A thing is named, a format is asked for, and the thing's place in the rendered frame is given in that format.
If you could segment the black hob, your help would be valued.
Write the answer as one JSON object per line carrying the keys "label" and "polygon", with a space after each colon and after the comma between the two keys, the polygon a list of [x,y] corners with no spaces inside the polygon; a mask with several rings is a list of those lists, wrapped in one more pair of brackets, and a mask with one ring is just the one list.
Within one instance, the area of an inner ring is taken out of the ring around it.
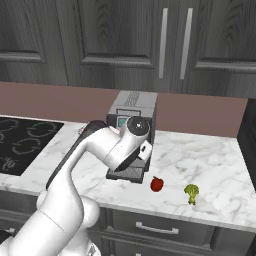
{"label": "black hob", "polygon": [[0,173],[21,176],[62,127],[61,122],[0,117]]}

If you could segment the dark fridge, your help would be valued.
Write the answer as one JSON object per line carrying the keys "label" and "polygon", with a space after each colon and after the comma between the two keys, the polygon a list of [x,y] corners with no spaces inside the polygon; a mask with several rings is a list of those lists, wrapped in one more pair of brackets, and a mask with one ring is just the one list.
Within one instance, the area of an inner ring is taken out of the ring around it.
{"label": "dark fridge", "polygon": [[256,191],[256,99],[247,101],[237,141]]}

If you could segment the red bell pepper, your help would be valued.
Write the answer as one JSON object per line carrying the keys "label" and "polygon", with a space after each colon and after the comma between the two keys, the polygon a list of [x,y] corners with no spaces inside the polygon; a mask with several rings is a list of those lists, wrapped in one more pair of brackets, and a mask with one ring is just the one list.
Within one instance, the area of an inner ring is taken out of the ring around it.
{"label": "red bell pepper", "polygon": [[156,176],[153,177],[150,188],[153,192],[159,192],[164,186],[164,181]]}

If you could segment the grey coffee machine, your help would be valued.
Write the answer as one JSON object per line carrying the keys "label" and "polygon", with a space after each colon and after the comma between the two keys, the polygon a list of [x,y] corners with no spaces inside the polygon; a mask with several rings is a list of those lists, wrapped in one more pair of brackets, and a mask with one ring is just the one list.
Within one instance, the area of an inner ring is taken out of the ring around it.
{"label": "grey coffee machine", "polygon": [[[130,116],[144,117],[150,125],[148,142],[154,143],[155,138],[155,120],[157,109],[157,93],[141,91],[120,91],[113,102],[106,121],[109,126],[120,129]],[[107,179],[129,180],[132,183],[142,183],[144,173],[149,171],[150,159],[146,163],[136,159],[126,170],[114,172],[108,170]]]}

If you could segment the dark grey drawer front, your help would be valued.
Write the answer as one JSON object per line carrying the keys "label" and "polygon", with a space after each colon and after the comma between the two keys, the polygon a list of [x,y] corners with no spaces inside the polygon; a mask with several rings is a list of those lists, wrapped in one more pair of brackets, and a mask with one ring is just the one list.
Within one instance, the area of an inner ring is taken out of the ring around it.
{"label": "dark grey drawer front", "polygon": [[100,235],[103,256],[215,256],[209,250],[153,239]]}
{"label": "dark grey drawer front", "polygon": [[0,230],[14,228],[16,234],[36,211],[36,200],[34,195],[0,190]]}
{"label": "dark grey drawer front", "polygon": [[[136,222],[142,222],[148,227],[165,230],[176,228],[179,229],[179,234],[169,235],[142,230],[135,226]],[[145,235],[195,246],[204,246],[209,244],[214,231],[213,227],[205,224],[121,210],[112,211],[112,220],[109,222],[109,226],[111,226],[115,231]]]}

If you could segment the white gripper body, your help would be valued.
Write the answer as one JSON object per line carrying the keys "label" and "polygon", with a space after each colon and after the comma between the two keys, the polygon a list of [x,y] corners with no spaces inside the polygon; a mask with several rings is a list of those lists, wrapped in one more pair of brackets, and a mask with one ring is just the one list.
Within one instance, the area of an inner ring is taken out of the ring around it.
{"label": "white gripper body", "polygon": [[138,158],[147,161],[152,154],[152,145],[145,140],[140,146],[140,153],[138,154]]}

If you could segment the green broccoli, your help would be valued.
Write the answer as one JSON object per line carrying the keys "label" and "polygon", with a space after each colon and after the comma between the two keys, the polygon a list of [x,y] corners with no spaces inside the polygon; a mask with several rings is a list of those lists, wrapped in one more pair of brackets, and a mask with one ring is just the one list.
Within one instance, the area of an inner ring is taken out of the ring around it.
{"label": "green broccoli", "polygon": [[184,193],[189,196],[188,203],[189,204],[196,204],[196,196],[199,194],[199,188],[195,184],[188,184],[184,188]]}

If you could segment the dark grey wood cupboard door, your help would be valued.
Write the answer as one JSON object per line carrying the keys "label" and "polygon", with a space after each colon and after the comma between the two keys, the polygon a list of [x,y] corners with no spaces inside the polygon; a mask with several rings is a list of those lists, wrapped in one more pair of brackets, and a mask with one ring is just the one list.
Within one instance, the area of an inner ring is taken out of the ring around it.
{"label": "dark grey wood cupboard door", "polygon": [[68,84],[56,0],[0,0],[0,81]]}
{"label": "dark grey wood cupboard door", "polygon": [[[56,0],[71,86],[167,92],[179,0]],[[168,8],[164,76],[159,78],[163,8]]]}
{"label": "dark grey wood cupboard door", "polygon": [[[184,80],[181,56],[193,8]],[[256,0],[179,0],[173,93],[256,98]]]}

